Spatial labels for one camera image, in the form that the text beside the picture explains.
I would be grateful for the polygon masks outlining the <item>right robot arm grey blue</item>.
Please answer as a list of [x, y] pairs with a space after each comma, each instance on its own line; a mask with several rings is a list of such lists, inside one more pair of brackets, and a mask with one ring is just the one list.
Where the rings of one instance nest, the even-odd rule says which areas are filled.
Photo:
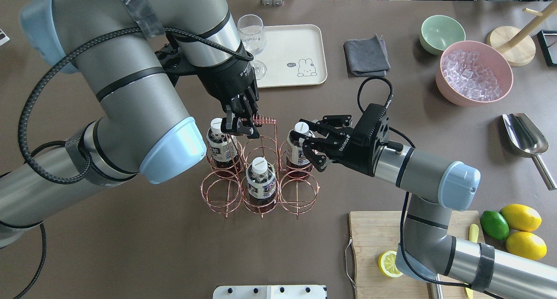
[[388, 138], [385, 112], [301, 119], [290, 137], [318, 171], [339, 163], [408, 192], [401, 215], [396, 266], [405, 275], [435, 283], [437, 275], [498, 299], [554, 299], [556, 269], [448, 234], [453, 211], [466, 210], [479, 186], [479, 170]]

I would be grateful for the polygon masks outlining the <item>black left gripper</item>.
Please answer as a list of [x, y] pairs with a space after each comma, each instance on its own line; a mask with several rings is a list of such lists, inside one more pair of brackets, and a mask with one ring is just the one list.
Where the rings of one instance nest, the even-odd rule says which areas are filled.
[[232, 56], [214, 67], [196, 67], [187, 61], [180, 49], [174, 49], [169, 44], [155, 55], [173, 85], [181, 76], [196, 75], [206, 91], [220, 101], [225, 111], [220, 126], [222, 133], [242, 133], [249, 139], [259, 138], [254, 120], [258, 113], [259, 94], [255, 72], [248, 61]]

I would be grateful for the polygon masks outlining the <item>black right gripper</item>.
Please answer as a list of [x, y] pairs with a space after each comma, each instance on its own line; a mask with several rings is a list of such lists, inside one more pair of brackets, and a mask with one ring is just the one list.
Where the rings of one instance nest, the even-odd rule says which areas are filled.
[[[313, 132], [318, 132], [326, 136], [325, 143], [321, 146], [321, 152], [326, 154], [330, 160], [340, 163], [347, 168], [360, 172], [364, 175], [374, 177], [376, 166], [376, 156], [379, 146], [383, 143], [383, 138], [372, 139], [370, 146], [359, 146], [352, 139], [352, 116], [348, 114], [324, 116], [322, 119], [308, 121], [301, 118]], [[314, 150], [316, 137], [305, 136], [298, 132], [292, 132], [291, 137], [299, 139], [305, 157], [309, 160], [313, 168], [318, 172], [323, 172], [327, 167], [327, 158], [319, 155]]]

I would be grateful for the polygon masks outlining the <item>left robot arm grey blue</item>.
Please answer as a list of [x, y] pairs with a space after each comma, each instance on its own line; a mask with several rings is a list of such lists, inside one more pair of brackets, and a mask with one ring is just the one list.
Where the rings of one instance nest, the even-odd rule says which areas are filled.
[[[226, 0], [32, 0], [20, 27], [50, 64], [20, 115], [25, 164], [1, 178], [1, 247], [56, 212], [143, 174], [165, 182], [205, 157], [175, 90], [197, 75], [225, 112], [223, 132], [259, 136], [258, 89]], [[82, 73], [105, 116], [34, 158], [30, 111], [59, 71]]]

